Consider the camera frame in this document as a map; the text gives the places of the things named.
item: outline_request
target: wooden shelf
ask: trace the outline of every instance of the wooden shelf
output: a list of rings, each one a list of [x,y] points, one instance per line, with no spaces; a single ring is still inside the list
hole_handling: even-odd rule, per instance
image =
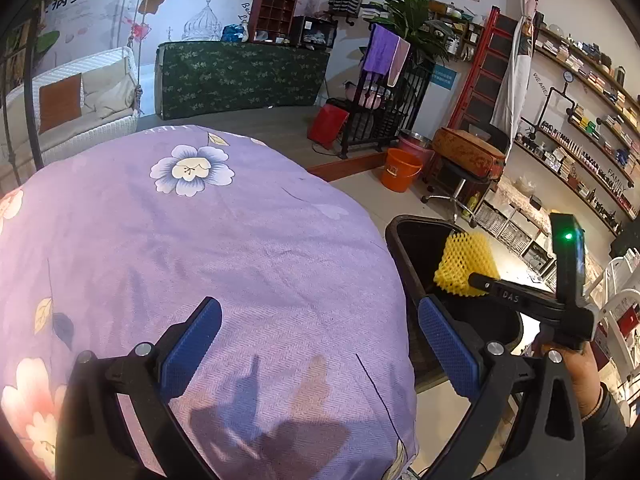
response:
[[[613,199],[613,201],[618,204],[618,207],[620,209],[622,209],[622,211],[629,217],[630,220],[634,220],[634,217],[631,216],[631,213],[629,211],[627,211],[625,209],[625,207],[622,205],[622,202],[620,202],[620,199],[613,193],[612,190],[609,189],[609,186],[607,186],[607,183],[604,182],[600,176],[593,171],[589,166],[587,166],[583,161],[581,161],[579,158],[577,158],[570,150],[569,147],[567,145],[565,145],[564,142],[562,142],[562,140],[560,139],[555,139],[554,137],[550,136],[546,131],[538,129],[539,132],[541,132],[542,134],[545,134],[549,139],[551,139],[553,142],[555,142],[556,144],[558,144],[559,146],[562,146],[567,153],[569,154],[569,156],[571,156],[571,158],[575,161],[576,164],[578,164],[581,168],[583,168],[584,171],[586,171],[587,173],[589,173],[589,175],[600,185],[600,187],[607,192],[607,194]]]
[[[567,121],[571,126],[573,126],[576,130],[578,130],[581,134],[583,134],[585,137],[587,137],[587,139],[589,139],[589,141],[596,146],[604,156],[606,156],[611,162],[612,164],[618,168],[618,170],[620,170],[620,173],[622,173],[622,175],[626,178],[626,182],[629,184],[630,187],[634,186],[634,181],[631,179],[631,177],[626,173],[626,171],[624,170],[624,168],[622,166],[620,166],[620,163],[616,160],[616,158],[612,155],[609,155],[609,153],[607,153],[607,151],[600,145],[600,143],[594,139],[593,137],[590,136],[590,134],[587,133],[586,130],[583,130],[580,126],[578,126],[577,124],[575,124],[571,118],[568,118]]]
[[[549,52],[548,50],[546,50],[544,48],[540,48],[540,47],[537,46],[536,47],[536,52],[538,52],[539,54],[542,54],[547,59],[550,59],[554,63],[560,65],[562,68],[564,68],[565,70],[568,70],[573,75],[575,75],[582,83],[584,83],[585,86],[590,88],[591,91],[593,91],[594,94],[596,94],[607,106],[609,106],[609,108],[611,108],[613,111],[615,111],[615,113],[617,115],[622,117],[623,120],[625,121],[626,125],[629,126],[629,128],[631,128],[633,133],[635,133],[636,136],[638,136],[640,138],[640,130],[638,130],[638,128],[633,126],[633,123],[631,121],[629,121],[629,119],[627,119],[622,114],[622,111],[615,104],[613,104],[613,102],[609,98],[607,98],[606,95],[604,95],[600,90],[598,90],[587,78],[585,78],[585,76],[583,76],[577,70],[574,70],[571,66],[567,65],[567,63],[565,63],[563,61],[560,61],[556,56],[554,56],[551,52]]]
[[[584,204],[586,204],[586,206],[591,209],[591,211],[593,211],[594,215],[596,215],[600,221],[607,227],[607,229],[609,230],[609,232],[611,232],[611,234],[613,234],[614,236],[618,236],[619,233],[616,233],[609,224],[606,223],[605,219],[600,216],[600,213],[598,213],[598,211],[596,210],[596,208],[594,208],[594,206],[592,206],[589,202],[587,202],[584,197],[582,195],[580,195],[580,193],[578,193],[573,187],[569,186],[569,183],[566,182],[565,180],[563,180],[560,175],[558,175],[552,168],[548,167],[548,165],[545,164],[545,161],[542,160],[541,158],[539,158],[538,156],[536,156],[535,154],[531,153],[525,146],[524,144],[522,144],[521,142],[518,142],[517,140],[514,140],[513,143],[516,146],[521,147],[525,152],[529,153],[529,155],[534,158],[536,161],[538,161],[540,164],[542,164],[542,166],[544,166],[545,168],[547,168],[552,174],[554,174],[558,180],[560,180],[565,186],[567,186],[571,191],[574,192],[574,194],[580,199],[582,200],[582,202]]]
[[[603,76],[603,78],[606,79],[609,82],[609,84],[613,86],[613,88],[621,91],[625,96],[626,100],[628,100],[638,111],[640,111],[640,104],[638,104],[638,101],[636,101],[636,98],[633,97],[631,94],[629,94],[629,92],[627,92],[625,88],[619,82],[616,81],[616,78],[614,78],[610,73],[605,72],[602,69],[602,67],[599,65],[599,63],[595,62],[593,59],[587,56],[587,54],[584,51],[580,50],[575,45],[569,44],[565,38],[563,38],[562,36],[558,36],[556,33],[551,32],[547,28],[541,28],[540,32],[542,32],[543,34],[546,34],[550,38],[554,38],[556,41],[560,41],[561,43],[566,44],[569,47],[569,52],[576,54],[577,56],[580,56],[580,58],[583,61],[591,65],[591,67],[594,68],[598,74]]]
[[[624,145],[625,145],[625,147],[627,147],[628,149],[631,149],[631,145],[629,145],[629,143],[628,143],[628,142],[626,142],[626,140],[625,140],[625,139],[623,139],[623,138],[622,138],[622,136],[620,136],[620,134],[619,134],[616,130],[614,130],[611,126],[609,126],[605,120],[602,120],[602,126],[605,126],[606,128],[608,128],[608,129],[609,129],[609,131],[610,131],[612,134],[614,134],[614,135],[616,136],[616,138],[617,138],[620,142],[622,142],[622,144],[624,144]]]

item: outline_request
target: white cushion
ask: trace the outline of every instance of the white cushion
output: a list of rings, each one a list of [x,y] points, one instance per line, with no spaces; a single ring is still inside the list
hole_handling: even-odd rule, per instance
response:
[[[82,105],[82,115],[95,112],[95,102],[102,95],[103,91],[92,92],[91,94],[84,94],[84,105]]]
[[[14,151],[18,146],[29,140],[29,132],[27,131],[27,119],[24,111],[24,94],[15,97],[6,106],[6,118],[9,124],[9,138],[11,139],[11,147]],[[0,109],[0,144],[6,146],[6,134],[4,132],[4,119],[2,118],[2,110]]]
[[[104,92],[95,102],[95,112],[101,119],[110,116],[133,104],[136,86],[130,76],[126,75],[113,88]]]
[[[84,104],[89,108],[95,105],[95,99],[87,104],[87,97],[95,92],[105,92],[117,85],[127,75],[127,59],[121,59],[113,64],[94,68],[82,73],[82,88],[84,90]]]

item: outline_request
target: brown cushion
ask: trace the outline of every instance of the brown cushion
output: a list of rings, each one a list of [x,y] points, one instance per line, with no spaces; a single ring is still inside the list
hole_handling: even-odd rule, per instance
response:
[[[55,128],[81,115],[80,81],[76,74],[40,87],[40,133]]]

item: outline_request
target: blue sign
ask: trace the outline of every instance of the blue sign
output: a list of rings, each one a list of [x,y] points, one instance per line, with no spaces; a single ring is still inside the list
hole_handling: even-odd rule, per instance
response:
[[[457,75],[458,72],[455,70],[447,68],[444,65],[436,65],[433,69],[433,75],[431,75],[431,82],[447,90],[451,90]]]

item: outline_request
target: stool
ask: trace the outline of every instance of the stool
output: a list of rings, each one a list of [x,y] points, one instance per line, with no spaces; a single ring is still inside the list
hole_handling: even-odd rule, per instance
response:
[[[443,163],[443,166],[446,166],[451,171],[453,171],[457,176],[460,177],[460,182],[458,183],[458,186],[456,187],[456,190],[453,192],[453,195],[450,195],[450,196],[448,196],[448,195],[429,195],[429,196],[423,195],[423,197],[420,199],[420,201],[423,204],[426,204],[429,200],[435,199],[435,198],[441,199],[441,200],[448,200],[449,202],[451,202],[451,205],[452,205],[452,208],[453,208],[453,221],[454,221],[454,223],[458,219],[458,207],[460,207],[460,209],[463,209],[463,210],[467,211],[470,214],[469,226],[471,228],[476,227],[478,225],[478,223],[476,222],[476,215],[474,215],[474,212],[471,211],[471,209],[469,209],[465,204],[460,202],[460,200],[458,200],[458,197],[460,196],[460,192],[462,192],[462,188],[464,187],[464,185],[466,184],[467,181],[473,182],[475,184],[488,184],[489,180],[476,177],[474,174],[469,173],[464,168],[461,168],[459,165],[455,164],[454,162],[451,162],[448,158],[444,158],[443,157],[442,158],[442,163]]]

